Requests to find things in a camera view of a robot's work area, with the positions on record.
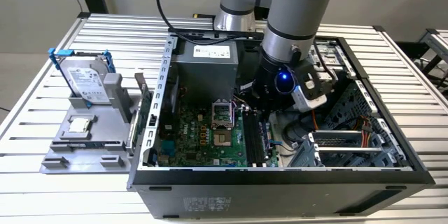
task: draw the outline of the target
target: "cable connector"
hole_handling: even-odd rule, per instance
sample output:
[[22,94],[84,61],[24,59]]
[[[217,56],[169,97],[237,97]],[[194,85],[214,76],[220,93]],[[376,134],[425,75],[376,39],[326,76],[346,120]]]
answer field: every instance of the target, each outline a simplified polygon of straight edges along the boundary
[[298,149],[298,144],[297,144],[297,142],[293,142],[292,145],[290,145],[290,147],[292,147],[293,150]]
[[362,131],[365,131],[365,132],[370,132],[370,133],[373,132],[370,126],[362,125],[361,129],[362,129]]

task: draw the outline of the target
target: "hard drive label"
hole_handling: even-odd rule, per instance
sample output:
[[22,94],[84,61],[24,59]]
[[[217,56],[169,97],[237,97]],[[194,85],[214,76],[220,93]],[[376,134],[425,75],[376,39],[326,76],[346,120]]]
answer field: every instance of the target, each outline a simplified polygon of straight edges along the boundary
[[90,103],[109,102],[98,72],[90,68],[66,68],[81,97]]

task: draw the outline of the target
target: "white label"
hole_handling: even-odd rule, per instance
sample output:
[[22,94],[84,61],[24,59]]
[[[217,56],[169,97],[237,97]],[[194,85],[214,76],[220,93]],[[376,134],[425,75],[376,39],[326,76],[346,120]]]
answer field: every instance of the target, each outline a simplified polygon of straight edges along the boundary
[[245,89],[248,89],[249,87],[252,87],[252,83],[253,83],[253,82],[249,82],[248,84],[241,85],[241,86],[240,86],[240,90],[245,90]]
[[85,147],[85,144],[68,144],[69,147]]
[[229,46],[194,46],[193,57],[230,59]]
[[90,68],[68,68],[66,70],[81,97],[90,103],[109,102],[98,72]]
[[186,212],[228,211],[230,202],[230,197],[184,197]]

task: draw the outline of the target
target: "slotted aluminum surface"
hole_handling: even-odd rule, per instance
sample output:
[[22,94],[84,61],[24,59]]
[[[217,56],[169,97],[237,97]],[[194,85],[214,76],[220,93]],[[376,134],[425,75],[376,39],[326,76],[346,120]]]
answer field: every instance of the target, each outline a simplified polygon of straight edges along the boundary
[[[181,28],[210,29],[209,19],[170,19]],[[264,23],[257,24],[262,31]],[[250,219],[249,222],[428,223],[448,221],[446,105],[385,33],[369,26],[321,25],[318,35],[341,36],[381,93],[396,121],[436,180],[417,193],[368,217]],[[137,91],[133,73],[154,83],[166,26],[158,18],[92,15],[76,20],[58,48],[112,51],[122,86]],[[69,107],[69,90],[46,62],[0,126],[1,223],[148,223],[152,216],[136,193],[125,191],[126,175],[44,175],[40,162]],[[213,223],[242,220],[209,220]]]

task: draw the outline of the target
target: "case label sticker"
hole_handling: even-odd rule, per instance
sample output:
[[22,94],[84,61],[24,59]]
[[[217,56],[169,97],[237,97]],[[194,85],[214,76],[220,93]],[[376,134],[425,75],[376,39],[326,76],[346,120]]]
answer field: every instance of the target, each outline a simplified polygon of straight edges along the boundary
[[230,47],[196,45],[193,48],[193,57],[230,59]]
[[185,211],[228,211],[230,201],[230,197],[184,197]]

